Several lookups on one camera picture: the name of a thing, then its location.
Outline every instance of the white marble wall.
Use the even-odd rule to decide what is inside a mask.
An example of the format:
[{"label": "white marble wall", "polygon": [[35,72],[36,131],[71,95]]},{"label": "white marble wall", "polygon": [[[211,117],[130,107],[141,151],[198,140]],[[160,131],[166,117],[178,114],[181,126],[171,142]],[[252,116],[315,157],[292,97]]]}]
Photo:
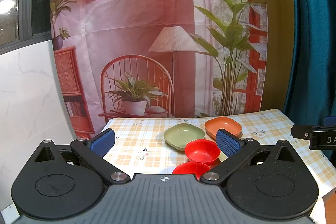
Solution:
[{"label": "white marble wall", "polygon": [[0,55],[0,210],[38,144],[75,139],[61,97],[51,41]]}]

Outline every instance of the lampshade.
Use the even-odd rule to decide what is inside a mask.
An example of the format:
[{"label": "lampshade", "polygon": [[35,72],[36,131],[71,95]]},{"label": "lampshade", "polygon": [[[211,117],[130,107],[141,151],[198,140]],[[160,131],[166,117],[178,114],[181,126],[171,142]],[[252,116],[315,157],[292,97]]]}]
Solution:
[{"label": "lampshade", "polygon": [[164,27],[149,52],[199,52],[196,42],[181,26]]}]

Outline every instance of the metal screw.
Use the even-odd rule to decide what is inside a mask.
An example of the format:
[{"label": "metal screw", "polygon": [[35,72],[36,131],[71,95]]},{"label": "metal screw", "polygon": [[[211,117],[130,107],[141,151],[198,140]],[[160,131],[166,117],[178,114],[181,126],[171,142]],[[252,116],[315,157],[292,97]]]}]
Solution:
[{"label": "metal screw", "polygon": [[111,175],[111,179],[116,180],[116,181],[125,180],[126,178],[127,178],[127,175],[121,172],[115,172]]},{"label": "metal screw", "polygon": [[215,172],[208,172],[208,173],[205,173],[203,175],[203,178],[206,179],[206,180],[218,180],[219,179],[219,175]]}]

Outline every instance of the white pot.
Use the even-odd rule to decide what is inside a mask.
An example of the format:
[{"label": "white pot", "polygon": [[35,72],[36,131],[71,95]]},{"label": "white pot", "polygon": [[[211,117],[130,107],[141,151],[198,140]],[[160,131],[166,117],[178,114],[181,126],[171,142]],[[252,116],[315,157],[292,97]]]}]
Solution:
[{"label": "white pot", "polygon": [[123,108],[125,112],[132,115],[139,115],[139,116],[144,115],[146,105],[147,105],[146,101],[140,101],[140,102],[123,101]]}]

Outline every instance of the teal curtain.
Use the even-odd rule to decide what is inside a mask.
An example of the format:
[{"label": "teal curtain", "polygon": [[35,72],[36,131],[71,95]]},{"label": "teal curtain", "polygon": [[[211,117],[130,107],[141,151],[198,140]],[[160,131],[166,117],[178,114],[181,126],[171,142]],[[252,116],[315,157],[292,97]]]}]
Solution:
[{"label": "teal curtain", "polygon": [[284,113],[320,125],[336,116],[336,0],[294,0],[295,41]]}]

